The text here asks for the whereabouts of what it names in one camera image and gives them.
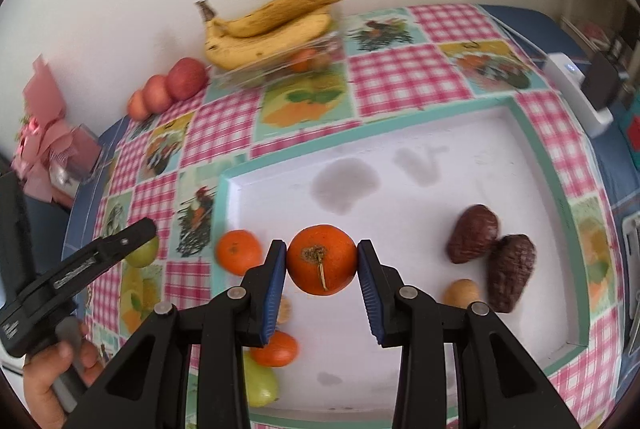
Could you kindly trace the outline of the person left hand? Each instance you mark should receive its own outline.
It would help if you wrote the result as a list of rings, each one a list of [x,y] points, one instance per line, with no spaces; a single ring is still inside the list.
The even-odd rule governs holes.
[[[51,345],[28,360],[23,367],[25,400],[32,418],[40,428],[60,429],[66,414],[53,384],[73,366],[74,352],[67,342]],[[103,362],[96,346],[84,340],[77,353],[80,377],[90,387],[103,371]]]

